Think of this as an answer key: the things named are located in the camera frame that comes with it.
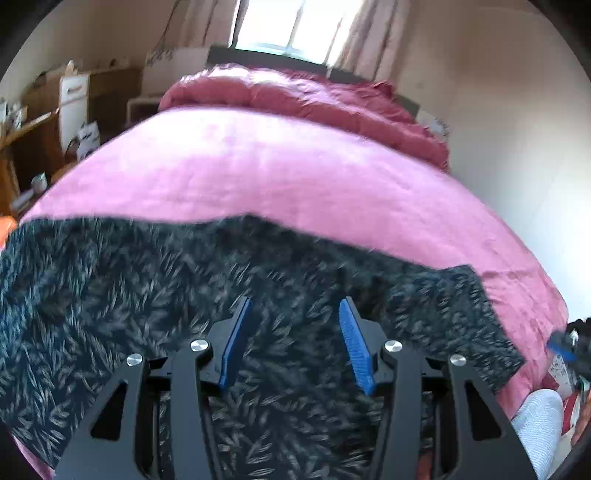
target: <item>pink bedsheet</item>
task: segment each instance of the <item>pink bedsheet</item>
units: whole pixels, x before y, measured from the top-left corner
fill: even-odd
[[[548,370],[545,343],[567,310],[533,254],[447,174],[331,127],[229,107],[172,109],[82,162],[25,221],[246,212],[429,267],[472,265],[527,360],[498,394],[509,417]]]
[[[179,80],[162,98],[160,110],[230,105],[305,118],[364,135],[448,171],[445,143],[394,103],[392,93],[383,83],[346,85],[306,72],[228,64]]]

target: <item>headboard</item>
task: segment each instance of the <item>headboard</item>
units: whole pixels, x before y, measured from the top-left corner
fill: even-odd
[[[302,70],[304,72],[317,73],[329,80],[337,83],[361,83],[367,82],[366,79],[354,75],[351,72],[340,69],[329,69],[326,65],[319,65],[311,61],[295,59],[287,55],[277,55],[274,53],[265,53],[262,51],[240,50],[231,47],[212,46],[207,55],[208,66],[219,65],[222,63],[239,63],[246,67],[262,67],[268,69],[290,69]],[[408,113],[416,117],[421,106],[417,102],[406,98],[403,95],[397,95],[395,98]]]

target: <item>black blanket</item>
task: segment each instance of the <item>black blanket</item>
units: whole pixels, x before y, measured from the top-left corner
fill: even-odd
[[[213,402],[229,478],[363,477],[381,401],[355,385],[337,318],[345,295],[390,338],[464,354],[494,390],[524,363],[468,266],[437,271],[252,216],[34,220],[0,255],[0,417],[55,466],[127,355],[166,356],[243,294],[261,324]]]

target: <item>white wall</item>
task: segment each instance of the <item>white wall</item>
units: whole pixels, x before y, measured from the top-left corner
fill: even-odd
[[[591,316],[591,82],[535,10],[475,10],[450,114],[453,174]]]
[[[392,77],[397,91],[449,119],[476,0],[413,0]]]
[[[171,25],[174,40],[186,11],[182,2]],[[70,59],[83,67],[104,66],[112,58],[142,65],[158,43],[174,0],[64,0],[43,19],[0,80],[9,102],[41,72]]]

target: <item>silver screw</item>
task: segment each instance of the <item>silver screw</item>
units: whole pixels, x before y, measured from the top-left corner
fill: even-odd
[[[449,361],[452,363],[452,365],[454,365],[455,367],[463,367],[464,365],[466,365],[466,357],[463,355],[460,355],[459,353],[454,353],[450,358]]]
[[[144,361],[144,357],[139,353],[132,353],[129,357],[127,357],[127,364],[130,367],[139,365],[142,361]]]
[[[209,347],[207,340],[197,339],[191,342],[191,350],[193,352],[203,352],[207,350],[207,347]]]
[[[402,344],[397,340],[388,340],[384,344],[384,347],[388,352],[399,352],[402,350]]]

